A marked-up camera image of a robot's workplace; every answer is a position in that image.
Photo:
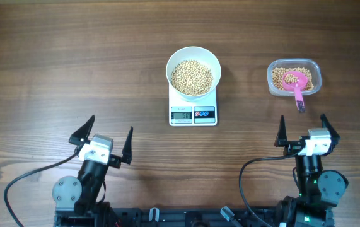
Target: tabletop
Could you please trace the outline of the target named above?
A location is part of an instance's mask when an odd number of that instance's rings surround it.
[[[168,58],[186,46],[213,52],[221,67],[215,127],[168,123]],[[268,65],[307,58],[321,90],[272,96]],[[14,226],[3,201],[12,179],[72,155],[69,136],[93,114],[92,134],[114,139],[120,154],[134,128],[133,161],[106,176],[112,207],[243,207],[241,166],[281,156],[274,147],[281,115],[288,138],[320,127],[325,113],[341,136],[324,169],[350,181],[336,226],[360,226],[360,1],[117,1],[0,5],[0,226]],[[26,226],[50,226],[52,187],[81,162],[16,183],[9,200]],[[253,206],[274,206],[298,190],[294,160],[249,166],[244,191]]]

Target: scoop handle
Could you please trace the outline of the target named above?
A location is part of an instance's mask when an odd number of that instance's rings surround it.
[[[300,88],[294,88],[294,99],[296,100],[296,106],[298,107],[299,112],[304,113],[305,103],[303,102]]]

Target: wooden table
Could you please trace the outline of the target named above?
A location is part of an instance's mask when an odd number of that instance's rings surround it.
[[[218,57],[219,124],[168,124],[165,66],[176,50],[196,45]],[[267,67],[309,58],[323,87],[305,97],[269,94]],[[244,162],[280,156],[273,147],[283,114],[290,139],[320,126],[341,135],[325,169],[350,181],[335,209],[337,226],[360,226],[360,1],[127,1],[0,6],[0,226],[14,226],[3,201],[12,179],[73,153],[67,140],[92,115],[92,133],[114,138],[120,154],[134,127],[133,162],[106,177],[113,207],[243,207]],[[52,187],[76,176],[78,160],[15,184],[9,198],[26,226],[50,226]],[[293,160],[247,168],[254,206],[297,196]]]

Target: wood grain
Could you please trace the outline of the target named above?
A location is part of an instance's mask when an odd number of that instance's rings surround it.
[[[189,45],[209,49],[223,74],[219,124],[168,124],[165,65]],[[266,70],[282,58],[313,59],[323,87],[305,97],[269,94]],[[114,138],[119,154],[134,127],[133,162],[109,170],[113,207],[243,207],[238,171],[244,162],[279,156],[279,118],[297,139],[327,117],[342,140],[323,159],[350,181],[335,209],[337,226],[360,226],[359,1],[127,1],[0,5],[0,226],[14,226],[3,202],[13,178],[72,154],[67,140],[90,115],[93,133]],[[9,192],[27,226],[50,226],[52,186],[76,175],[73,160],[17,183]],[[296,196],[293,160],[248,168],[253,205]]]

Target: clear plastic container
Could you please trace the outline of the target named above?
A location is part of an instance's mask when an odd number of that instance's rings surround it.
[[[282,91],[275,87],[274,82],[272,81],[272,70],[277,67],[283,67],[286,69],[303,67],[308,69],[311,72],[311,78],[314,85],[314,88],[310,91],[302,91],[302,95],[312,95],[318,90],[320,90],[322,85],[321,72],[318,64],[310,59],[279,59],[274,61],[268,66],[267,70],[267,79],[269,92],[275,96],[294,96],[293,91]]]

